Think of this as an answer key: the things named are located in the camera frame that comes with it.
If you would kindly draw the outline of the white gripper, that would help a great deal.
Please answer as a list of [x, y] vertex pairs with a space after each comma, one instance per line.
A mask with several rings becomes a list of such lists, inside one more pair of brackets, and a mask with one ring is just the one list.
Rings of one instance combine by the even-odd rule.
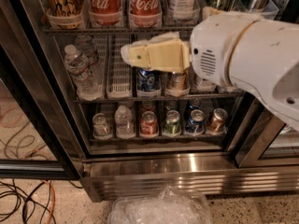
[[192, 29], [190, 43], [179, 32], [157, 35], [121, 47], [123, 60], [132, 67], [181, 73], [190, 67], [197, 76], [227, 87], [229, 62], [244, 32], [262, 17], [242, 12], [224, 12], [214, 7], [202, 9], [202, 22]]

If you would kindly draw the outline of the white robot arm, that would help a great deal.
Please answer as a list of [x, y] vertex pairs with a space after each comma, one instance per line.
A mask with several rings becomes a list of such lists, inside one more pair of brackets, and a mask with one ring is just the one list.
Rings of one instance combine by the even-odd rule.
[[121, 47], [132, 67], [197, 76], [256, 97], [299, 131], [299, 25], [205, 7], [188, 42], [176, 32]]

